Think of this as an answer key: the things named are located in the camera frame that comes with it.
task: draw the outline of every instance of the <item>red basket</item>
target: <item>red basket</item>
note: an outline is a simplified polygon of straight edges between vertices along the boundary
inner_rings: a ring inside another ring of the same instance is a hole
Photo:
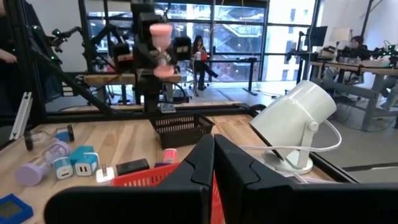
[[[179,163],[143,170],[132,174],[115,177],[112,186],[145,187],[156,186],[177,168]],[[211,203],[211,224],[221,224],[224,221],[223,206],[218,193],[217,181],[213,176],[213,201]]]

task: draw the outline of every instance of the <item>white lamp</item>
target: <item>white lamp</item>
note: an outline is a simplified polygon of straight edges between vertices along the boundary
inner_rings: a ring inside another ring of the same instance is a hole
[[[336,51],[338,48],[338,45],[340,44],[341,41],[350,41],[351,39],[351,29],[350,28],[333,28],[331,35],[330,35],[330,41],[336,42]]]
[[[327,92],[318,85],[303,80],[250,122],[250,125],[273,147],[242,147],[259,150],[276,149],[284,161],[267,151],[264,154],[266,165],[283,172],[305,174],[313,167],[309,157],[310,151],[329,151],[341,144],[340,133],[326,120],[335,111],[336,104]],[[313,135],[322,122],[335,132],[338,144],[320,149],[313,148],[311,147]]]

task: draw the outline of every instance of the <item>person's hand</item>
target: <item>person's hand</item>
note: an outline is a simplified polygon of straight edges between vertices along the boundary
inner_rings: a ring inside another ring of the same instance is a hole
[[[17,57],[15,55],[6,52],[3,49],[0,49],[0,60],[5,61],[6,63],[16,63]]]

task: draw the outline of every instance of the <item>white charger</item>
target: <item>white charger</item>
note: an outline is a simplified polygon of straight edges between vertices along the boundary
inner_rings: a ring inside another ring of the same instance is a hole
[[[106,164],[101,165],[102,169],[98,169],[96,172],[97,183],[110,184],[111,180],[114,179],[114,170],[112,167],[106,167]]]

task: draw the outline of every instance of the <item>pink hourglass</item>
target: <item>pink hourglass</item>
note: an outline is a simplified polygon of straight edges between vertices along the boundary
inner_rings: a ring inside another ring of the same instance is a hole
[[[168,24],[152,24],[149,27],[152,34],[152,45],[159,51],[159,65],[154,69],[154,75],[159,78],[167,78],[174,74],[174,68],[169,65],[169,59],[165,52],[172,42],[172,26]]]

